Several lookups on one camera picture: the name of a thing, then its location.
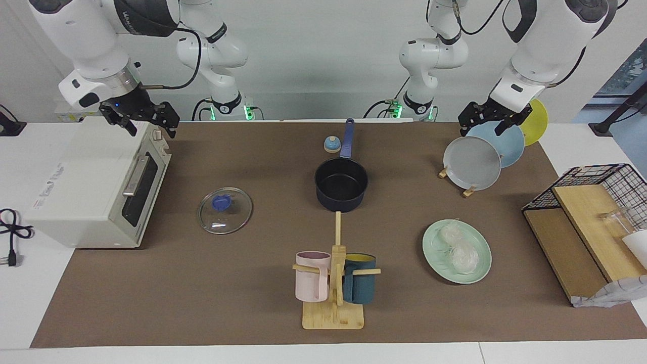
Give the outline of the clear glass cup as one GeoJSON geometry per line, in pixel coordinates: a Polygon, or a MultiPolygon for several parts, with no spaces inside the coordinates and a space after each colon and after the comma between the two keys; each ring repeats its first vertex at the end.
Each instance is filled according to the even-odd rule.
{"type": "Polygon", "coordinates": [[[636,215],[637,212],[634,209],[623,207],[603,213],[601,219],[615,237],[622,239],[641,230],[634,222],[636,215]]]}

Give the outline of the white cup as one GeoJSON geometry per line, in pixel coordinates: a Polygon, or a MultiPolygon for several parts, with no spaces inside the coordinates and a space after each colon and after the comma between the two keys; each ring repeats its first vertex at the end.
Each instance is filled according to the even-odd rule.
{"type": "Polygon", "coordinates": [[[622,237],[622,242],[647,270],[647,230],[639,230],[622,237]]]}

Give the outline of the dark teal mug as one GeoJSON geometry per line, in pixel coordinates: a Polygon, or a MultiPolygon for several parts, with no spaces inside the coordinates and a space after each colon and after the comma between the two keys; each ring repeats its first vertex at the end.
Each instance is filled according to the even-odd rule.
{"type": "Polygon", "coordinates": [[[375,294],[375,275],[355,275],[361,269],[374,269],[377,259],[371,254],[347,253],[342,275],[342,295],[345,302],[370,304],[375,294]]]}

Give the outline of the brown table mat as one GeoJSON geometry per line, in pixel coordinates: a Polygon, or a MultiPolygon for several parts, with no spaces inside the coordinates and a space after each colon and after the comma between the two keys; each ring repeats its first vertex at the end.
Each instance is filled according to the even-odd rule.
{"type": "Polygon", "coordinates": [[[360,330],[305,330],[291,268],[299,251],[330,251],[334,214],[314,173],[341,123],[188,123],[137,250],[78,250],[32,346],[284,345],[616,340],[647,337],[629,303],[573,308],[522,208],[557,179],[540,145],[465,199],[439,179],[453,123],[358,123],[353,158],[369,175],[361,205],[342,216],[342,244],[373,254],[382,272],[360,330]],[[197,221],[222,187],[250,195],[240,230],[197,221]],[[452,283],[425,259],[427,228],[459,219],[490,246],[488,274],[452,283]]]}

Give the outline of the white vermicelli bundle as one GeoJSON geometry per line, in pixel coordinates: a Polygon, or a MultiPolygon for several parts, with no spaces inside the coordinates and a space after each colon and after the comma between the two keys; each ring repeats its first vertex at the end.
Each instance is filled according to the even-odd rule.
{"type": "Polygon", "coordinates": [[[441,240],[446,244],[448,258],[458,274],[467,275],[476,271],[479,253],[468,233],[463,231],[457,219],[449,221],[440,228],[441,240]]]}

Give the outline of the glass lid with purple knob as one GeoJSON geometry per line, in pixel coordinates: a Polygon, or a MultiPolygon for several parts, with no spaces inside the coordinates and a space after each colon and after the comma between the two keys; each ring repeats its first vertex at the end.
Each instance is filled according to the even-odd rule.
{"type": "Polygon", "coordinates": [[[197,221],[211,234],[226,235],[245,226],[252,212],[249,194],[236,187],[222,187],[204,196],[197,208],[197,221]]]}

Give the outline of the grey plate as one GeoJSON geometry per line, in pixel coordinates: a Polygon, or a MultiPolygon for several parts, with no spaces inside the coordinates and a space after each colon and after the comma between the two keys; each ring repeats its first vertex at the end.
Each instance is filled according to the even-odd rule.
{"type": "Polygon", "coordinates": [[[475,136],[451,141],[444,150],[443,167],[451,182],[466,192],[490,188],[499,180],[502,169],[495,147],[475,136]]]}

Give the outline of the white plastic wrap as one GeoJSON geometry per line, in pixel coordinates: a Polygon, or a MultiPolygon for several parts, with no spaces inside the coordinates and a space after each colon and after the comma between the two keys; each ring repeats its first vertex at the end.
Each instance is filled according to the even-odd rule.
{"type": "Polygon", "coordinates": [[[570,302],[575,308],[612,308],[645,297],[647,297],[647,275],[641,275],[608,283],[591,297],[573,296],[570,302]]]}

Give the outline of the wooden plate rack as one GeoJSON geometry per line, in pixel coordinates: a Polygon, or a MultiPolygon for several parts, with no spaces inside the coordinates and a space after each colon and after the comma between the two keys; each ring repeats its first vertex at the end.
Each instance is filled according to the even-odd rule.
{"type": "Polygon", "coordinates": [[[456,187],[462,189],[463,198],[469,198],[469,196],[476,191],[476,186],[474,184],[471,185],[466,182],[465,178],[463,178],[460,173],[452,170],[450,166],[444,167],[443,170],[438,173],[437,177],[439,177],[439,179],[449,179],[456,187]]]}

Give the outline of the black stand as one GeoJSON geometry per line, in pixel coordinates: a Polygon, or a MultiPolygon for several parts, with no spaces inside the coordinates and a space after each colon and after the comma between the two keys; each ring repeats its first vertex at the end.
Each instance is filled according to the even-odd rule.
{"type": "Polygon", "coordinates": [[[12,111],[0,104],[0,137],[16,137],[26,125],[27,122],[18,120],[12,111]]]}
{"type": "Polygon", "coordinates": [[[641,99],[645,98],[647,95],[647,81],[645,81],[632,95],[630,95],[626,101],[624,101],[615,111],[613,111],[608,117],[599,123],[588,123],[587,125],[592,130],[596,136],[601,138],[612,138],[613,134],[610,132],[610,128],[613,124],[624,121],[626,118],[632,117],[635,114],[639,113],[647,103],[644,103],[643,106],[635,111],[635,113],[628,115],[627,117],[622,117],[624,113],[629,111],[631,108],[637,106],[641,99]]]}

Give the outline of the light blue plate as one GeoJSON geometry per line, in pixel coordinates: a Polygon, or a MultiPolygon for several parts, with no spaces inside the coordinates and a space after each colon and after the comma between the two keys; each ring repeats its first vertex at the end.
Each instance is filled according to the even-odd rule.
{"type": "Polygon", "coordinates": [[[519,126],[511,126],[501,135],[495,134],[499,125],[497,121],[489,121],[472,127],[467,136],[474,136],[486,140],[498,152],[501,167],[507,168],[515,164],[522,156],[525,149],[525,138],[519,126]]]}

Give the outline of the wooden mug tree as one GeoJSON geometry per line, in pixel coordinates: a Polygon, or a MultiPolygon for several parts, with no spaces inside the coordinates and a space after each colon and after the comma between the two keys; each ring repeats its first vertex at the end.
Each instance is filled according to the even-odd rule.
{"type": "MultiPolygon", "coordinates": [[[[329,272],[329,297],[323,302],[302,302],[301,325],[306,330],[359,330],[364,327],[362,304],[345,302],[342,275],[346,246],[341,243],[342,212],[335,212],[335,244],[332,246],[329,272]]],[[[313,267],[293,264],[293,270],[314,272],[313,267]]]]}

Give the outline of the yellow plate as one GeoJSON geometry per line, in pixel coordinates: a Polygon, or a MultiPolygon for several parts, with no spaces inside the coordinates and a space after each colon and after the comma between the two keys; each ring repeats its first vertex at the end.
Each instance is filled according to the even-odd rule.
{"type": "Polygon", "coordinates": [[[525,147],[538,142],[548,126],[548,112],[544,104],[539,99],[534,99],[530,102],[530,106],[531,113],[520,125],[524,134],[525,147]]]}

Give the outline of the beige toaster oven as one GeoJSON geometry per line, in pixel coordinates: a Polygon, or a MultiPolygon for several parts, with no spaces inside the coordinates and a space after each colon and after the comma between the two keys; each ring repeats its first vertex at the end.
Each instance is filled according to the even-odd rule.
{"type": "Polygon", "coordinates": [[[87,117],[24,214],[64,246],[140,246],[171,159],[160,127],[136,121],[136,134],[87,117]]]}

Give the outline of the pink mug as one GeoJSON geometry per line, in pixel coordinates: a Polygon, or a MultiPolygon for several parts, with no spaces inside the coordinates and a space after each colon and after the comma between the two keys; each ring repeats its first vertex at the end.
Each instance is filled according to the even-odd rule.
{"type": "Polygon", "coordinates": [[[296,263],[314,268],[314,272],[299,269],[295,271],[296,298],[302,302],[328,300],[331,255],[322,251],[301,251],[296,254],[296,263]]]}

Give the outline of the pale green plate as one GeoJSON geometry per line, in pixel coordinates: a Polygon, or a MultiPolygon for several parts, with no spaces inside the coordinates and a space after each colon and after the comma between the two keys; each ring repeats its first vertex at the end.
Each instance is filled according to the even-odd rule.
{"type": "Polygon", "coordinates": [[[472,284],[482,280],[490,271],[492,265],[492,253],[487,240],[473,226],[460,221],[463,231],[468,233],[471,241],[479,253],[479,264],[475,272],[471,274],[458,274],[451,265],[446,251],[446,244],[441,240],[440,228],[453,219],[444,219],[434,222],[425,231],[422,239],[422,249],[427,263],[432,269],[444,279],[458,284],[472,284]]]}

